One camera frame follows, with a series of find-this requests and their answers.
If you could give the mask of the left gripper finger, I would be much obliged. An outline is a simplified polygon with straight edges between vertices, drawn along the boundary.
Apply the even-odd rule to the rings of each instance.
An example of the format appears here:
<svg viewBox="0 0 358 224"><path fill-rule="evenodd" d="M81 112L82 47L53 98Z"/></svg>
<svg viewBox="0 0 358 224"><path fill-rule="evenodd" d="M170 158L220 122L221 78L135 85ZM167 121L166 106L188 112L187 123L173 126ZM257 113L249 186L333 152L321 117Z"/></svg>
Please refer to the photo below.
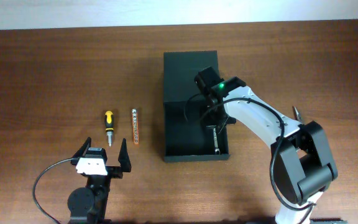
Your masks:
<svg viewBox="0 0 358 224"><path fill-rule="evenodd" d="M122 172L131 172L132 165L131 165L131 161L129 159L129 154L127 151L127 141L125 138L122 140L118 161L120 163Z"/></svg>
<svg viewBox="0 0 358 224"><path fill-rule="evenodd" d="M74 153L72 160L70 161L71 165L76 166L80 158L84 156L85 152L90 148L90 146L91 146L91 138L87 137L87 139L85 140L83 145L79 148L79 150L77 150Z"/></svg>

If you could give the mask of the yellow black stubby screwdriver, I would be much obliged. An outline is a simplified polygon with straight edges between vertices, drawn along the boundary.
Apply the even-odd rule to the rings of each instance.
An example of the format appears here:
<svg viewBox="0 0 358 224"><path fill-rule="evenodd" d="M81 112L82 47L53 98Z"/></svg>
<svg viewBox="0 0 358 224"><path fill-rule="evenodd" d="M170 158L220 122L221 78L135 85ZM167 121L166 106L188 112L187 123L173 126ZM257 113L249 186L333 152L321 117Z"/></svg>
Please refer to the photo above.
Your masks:
<svg viewBox="0 0 358 224"><path fill-rule="evenodd" d="M108 139L108 145L112 146L114 134L114 114L112 111L106 111L104 114L105 132Z"/></svg>

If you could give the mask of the orange socket bit rail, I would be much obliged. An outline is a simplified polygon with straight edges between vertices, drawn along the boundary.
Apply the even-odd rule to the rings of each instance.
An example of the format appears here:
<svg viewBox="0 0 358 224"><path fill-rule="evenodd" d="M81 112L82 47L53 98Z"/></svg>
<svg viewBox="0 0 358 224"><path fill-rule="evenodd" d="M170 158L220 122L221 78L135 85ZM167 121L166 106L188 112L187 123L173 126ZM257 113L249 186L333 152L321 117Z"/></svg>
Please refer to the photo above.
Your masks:
<svg viewBox="0 0 358 224"><path fill-rule="evenodd" d="M132 133L134 144L139 144L139 127L138 127L138 113L135 108L132 109Z"/></svg>

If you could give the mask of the silver ratchet wrench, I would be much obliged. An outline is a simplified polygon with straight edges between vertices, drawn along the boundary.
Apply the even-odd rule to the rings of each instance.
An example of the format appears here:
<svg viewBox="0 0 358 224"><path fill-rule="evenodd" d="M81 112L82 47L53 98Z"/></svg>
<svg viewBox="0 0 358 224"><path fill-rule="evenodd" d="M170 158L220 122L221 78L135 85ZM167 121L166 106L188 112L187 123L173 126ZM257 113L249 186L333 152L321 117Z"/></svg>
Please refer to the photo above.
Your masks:
<svg viewBox="0 0 358 224"><path fill-rule="evenodd" d="M214 138L214 152L216 155L220 154L219 144L218 144L218 135L216 128L213 128L213 138Z"/></svg>

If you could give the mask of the orange black long-nose pliers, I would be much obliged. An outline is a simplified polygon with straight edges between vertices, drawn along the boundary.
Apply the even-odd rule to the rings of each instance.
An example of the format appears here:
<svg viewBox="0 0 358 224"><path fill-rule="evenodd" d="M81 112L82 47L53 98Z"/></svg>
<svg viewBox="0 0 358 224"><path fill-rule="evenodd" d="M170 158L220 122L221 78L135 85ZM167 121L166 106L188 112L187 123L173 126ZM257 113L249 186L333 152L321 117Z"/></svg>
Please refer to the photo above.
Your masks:
<svg viewBox="0 0 358 224"><path fill-rule="evenodd" d="M301 117L301 113L298 111L296 106L292 106L294 117L297 121L299 121L301 124L304 124L303 118Z"/></svg>

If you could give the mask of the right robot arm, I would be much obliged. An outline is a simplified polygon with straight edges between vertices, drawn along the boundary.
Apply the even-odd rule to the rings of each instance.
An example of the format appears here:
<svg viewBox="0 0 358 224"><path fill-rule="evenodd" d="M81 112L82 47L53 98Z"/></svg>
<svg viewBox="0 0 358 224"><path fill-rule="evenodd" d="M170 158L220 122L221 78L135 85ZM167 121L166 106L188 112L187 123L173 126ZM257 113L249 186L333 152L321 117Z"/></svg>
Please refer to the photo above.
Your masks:
<svg viewBox="0 0 358 224"><path fill-rule="evenodd" d="M235 119L271 150L269 178L281 203L274 223L311 223L317 200L337 179L338 171L324 129L299 114L291 119L261 100L238 77L222 79L212 67L194 81L220 125Z"/></svg>

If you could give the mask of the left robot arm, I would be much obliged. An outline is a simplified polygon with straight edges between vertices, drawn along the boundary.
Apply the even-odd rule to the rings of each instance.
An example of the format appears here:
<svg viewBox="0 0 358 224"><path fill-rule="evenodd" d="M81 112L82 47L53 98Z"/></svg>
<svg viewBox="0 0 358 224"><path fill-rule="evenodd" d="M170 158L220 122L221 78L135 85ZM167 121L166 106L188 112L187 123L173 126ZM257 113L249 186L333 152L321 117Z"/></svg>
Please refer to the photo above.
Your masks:
<svg viewBox="0 0 358 224"><path fill-rule="evenodd" d="M130 173L132 169L127 141L122 140L119 166L107 166L107 159L105 149L91 147L91 138L87 138L73 155L71 165L75 166L77 173L87 178L87 182L68 197L70 223L112 223L112 220L105 217L111 180L123 178L124 173Z"/></svg>

